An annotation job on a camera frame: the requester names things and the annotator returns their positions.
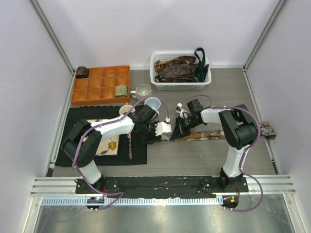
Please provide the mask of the dark red patterned tie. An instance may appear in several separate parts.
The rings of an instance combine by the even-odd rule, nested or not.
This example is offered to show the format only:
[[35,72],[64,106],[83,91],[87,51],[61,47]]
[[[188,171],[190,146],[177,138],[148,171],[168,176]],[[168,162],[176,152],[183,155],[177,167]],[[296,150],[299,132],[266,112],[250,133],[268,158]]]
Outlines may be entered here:
[[194,64],[196,62],[195,56],[179,56],[178,62],[180,64]]

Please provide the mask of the aluminium frame rail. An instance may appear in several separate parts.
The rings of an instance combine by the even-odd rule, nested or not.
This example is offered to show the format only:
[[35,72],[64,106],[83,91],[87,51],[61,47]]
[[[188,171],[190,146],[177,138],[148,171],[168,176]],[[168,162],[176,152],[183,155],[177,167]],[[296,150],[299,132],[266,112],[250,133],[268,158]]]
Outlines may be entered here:
[[[77,177],[37,177],[31,190],[31,197],[73,195]],[[264,194],[295,194],[289,175],[258,175],[256,179]]]

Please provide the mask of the dark rolled tie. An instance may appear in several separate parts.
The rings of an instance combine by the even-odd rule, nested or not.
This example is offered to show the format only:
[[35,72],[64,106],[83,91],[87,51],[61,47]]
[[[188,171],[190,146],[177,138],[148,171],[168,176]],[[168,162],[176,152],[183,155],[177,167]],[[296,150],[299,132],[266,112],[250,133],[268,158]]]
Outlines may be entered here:
[[89,77],[89,68],[80,66],[76,69],[76,79],[88,78]]

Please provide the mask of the orange wooden divided tray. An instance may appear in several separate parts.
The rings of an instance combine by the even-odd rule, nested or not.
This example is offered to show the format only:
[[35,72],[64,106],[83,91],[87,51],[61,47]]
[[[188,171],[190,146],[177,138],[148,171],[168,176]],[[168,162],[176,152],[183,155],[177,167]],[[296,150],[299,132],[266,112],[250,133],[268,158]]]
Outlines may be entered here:
[[127,85],[130,91],[129,65],[91,67],[88,78],[74,79],[71,104],[87,106],[129,102],[129,93],[127,97],[116,98],[114,96],[117,85]]

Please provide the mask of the multicolour patterned tie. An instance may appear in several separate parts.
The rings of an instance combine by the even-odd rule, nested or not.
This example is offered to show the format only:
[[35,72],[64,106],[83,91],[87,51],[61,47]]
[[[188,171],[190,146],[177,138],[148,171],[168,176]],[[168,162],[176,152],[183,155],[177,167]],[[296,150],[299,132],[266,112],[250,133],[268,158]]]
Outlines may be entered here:
[[154,69],[157,73],[160,72],[164,67],[165,67],[164,64],[160,60],[157,60],[154,63]]

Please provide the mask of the orange grey floral tie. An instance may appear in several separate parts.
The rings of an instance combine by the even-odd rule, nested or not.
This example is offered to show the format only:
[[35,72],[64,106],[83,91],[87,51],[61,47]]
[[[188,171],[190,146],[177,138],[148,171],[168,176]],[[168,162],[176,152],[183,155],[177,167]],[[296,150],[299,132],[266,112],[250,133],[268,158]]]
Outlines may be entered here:
[[[270,126],[269,122],[260,122],[260,135],[266,139],[274,140],[276,138],[276,132]],[[216,140],[225,139],[225,133],[223,130],[208,130],[205,132],[191,133],[190,135],[179,138],[170,139],[168,135],[162,135],[159,142],[181,142],[181,141],[202,141],[202,140]]]

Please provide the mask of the dark paisley tie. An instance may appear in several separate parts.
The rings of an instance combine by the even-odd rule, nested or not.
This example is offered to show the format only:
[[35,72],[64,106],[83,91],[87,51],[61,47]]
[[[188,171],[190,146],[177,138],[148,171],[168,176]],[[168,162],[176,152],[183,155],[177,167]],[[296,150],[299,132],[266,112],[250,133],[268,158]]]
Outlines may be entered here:
[[193,72],[197,64],[180,64],[178,62],[168,61],[163,63],[164,68],[156,72],[156,83],[193,83]]

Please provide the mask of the grey ribbed ceramic mug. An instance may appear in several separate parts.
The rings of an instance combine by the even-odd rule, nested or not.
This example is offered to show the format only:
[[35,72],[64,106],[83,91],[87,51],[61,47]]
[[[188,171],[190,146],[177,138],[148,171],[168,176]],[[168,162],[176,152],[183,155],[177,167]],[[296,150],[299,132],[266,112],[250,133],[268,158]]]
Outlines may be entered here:
[[134,91],[130,91],[130,96],[136,100],[142,100],[144,97],[150,97],[152,89],[147,84],[141,84]]

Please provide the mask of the white plastic basket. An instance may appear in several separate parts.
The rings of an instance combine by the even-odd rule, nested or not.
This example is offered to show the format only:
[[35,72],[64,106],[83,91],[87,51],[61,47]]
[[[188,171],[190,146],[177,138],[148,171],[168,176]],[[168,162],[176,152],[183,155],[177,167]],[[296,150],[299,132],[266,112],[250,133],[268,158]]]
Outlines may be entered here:
[[158,90],[201,90],[212,81],[210,62],[203,48],[154,52],[150,80]]

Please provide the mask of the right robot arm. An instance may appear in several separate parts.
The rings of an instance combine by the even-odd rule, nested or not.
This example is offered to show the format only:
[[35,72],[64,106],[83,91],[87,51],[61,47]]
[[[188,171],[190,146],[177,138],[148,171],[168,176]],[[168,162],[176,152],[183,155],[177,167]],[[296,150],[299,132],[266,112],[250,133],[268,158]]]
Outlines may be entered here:
[[191,134],[191,129],[209,123],[222,126],[225,139],[229,144],[226,162],[220,170],[219,186],[229,192],[235,190],[243,179],[243,165],[248,151],[260,136],[258,121],[243,104],[235,107],[203,107],[198,99],[176,107],[178,114],[169,141],[176,141]]

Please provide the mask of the dark green tie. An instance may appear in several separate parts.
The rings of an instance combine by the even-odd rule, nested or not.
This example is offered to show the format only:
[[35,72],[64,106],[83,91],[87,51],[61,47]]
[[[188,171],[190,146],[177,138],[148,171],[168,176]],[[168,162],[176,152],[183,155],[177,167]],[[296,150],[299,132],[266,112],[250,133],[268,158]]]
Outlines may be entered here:
[[208,73],[208,68],[209,64],[206,65],[206,54],[203,48],[197,48],[194,52],[195,57],[199,61],[198,67],[194,70],[194,77],[195,80],[199,83],[204,83],[207,73]]

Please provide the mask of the black scalloped placemat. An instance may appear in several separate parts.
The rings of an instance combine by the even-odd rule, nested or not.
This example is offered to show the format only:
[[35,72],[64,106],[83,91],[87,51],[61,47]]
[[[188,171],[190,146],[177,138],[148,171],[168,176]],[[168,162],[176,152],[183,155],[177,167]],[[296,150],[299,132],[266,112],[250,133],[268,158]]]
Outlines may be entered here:
[[[118,117],[120,106],[85,106],[70,108],[63,131],[63,139],[69,134],[73,126],[80,119],[112,119]],[[140,134],[131,133],[132,160],[129,159],[129,146],[126,134],[119,136],[118,155],[114,157],[95,156],[94,161],[98,166],[130,166],[144,165],[147,163],[147,145],[142,144]]]

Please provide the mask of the green floral rolled tie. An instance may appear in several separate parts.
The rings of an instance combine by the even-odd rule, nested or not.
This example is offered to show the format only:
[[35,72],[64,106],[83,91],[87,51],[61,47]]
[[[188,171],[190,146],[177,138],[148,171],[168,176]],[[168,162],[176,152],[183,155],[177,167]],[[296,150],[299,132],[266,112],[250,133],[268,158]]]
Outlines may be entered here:
[[116,98],[127,97],[128,96],[128,86],[127,85],[117,85],[115,86],[114,96]]

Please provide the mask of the frosted blue footed cup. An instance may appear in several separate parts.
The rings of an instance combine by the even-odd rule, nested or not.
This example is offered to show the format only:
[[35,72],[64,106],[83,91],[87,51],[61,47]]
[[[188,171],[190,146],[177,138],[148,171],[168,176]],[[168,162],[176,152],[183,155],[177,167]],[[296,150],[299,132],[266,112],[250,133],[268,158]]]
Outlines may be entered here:
[[145,105],[148,105],[152,108],[157,114],[159,114],[159,109],[161,107],[161,101],[159,98],[156,97],[149,97],[144,102]]

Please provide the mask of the square floral ceramic plate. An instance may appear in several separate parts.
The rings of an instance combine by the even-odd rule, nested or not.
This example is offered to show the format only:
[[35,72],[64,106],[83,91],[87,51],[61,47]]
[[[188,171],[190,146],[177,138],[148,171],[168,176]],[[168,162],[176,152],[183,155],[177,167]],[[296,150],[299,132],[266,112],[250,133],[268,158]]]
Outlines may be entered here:
[[[91,123],[91,125],[100,124],[104,121],[108,121],[108,119],[87,119],[87,122]],[[106,140],[100,141],[95,156],[99,157],[114,157],[118,155],[118,145],[119,145],[119,135],[114,137],[110,137]]]

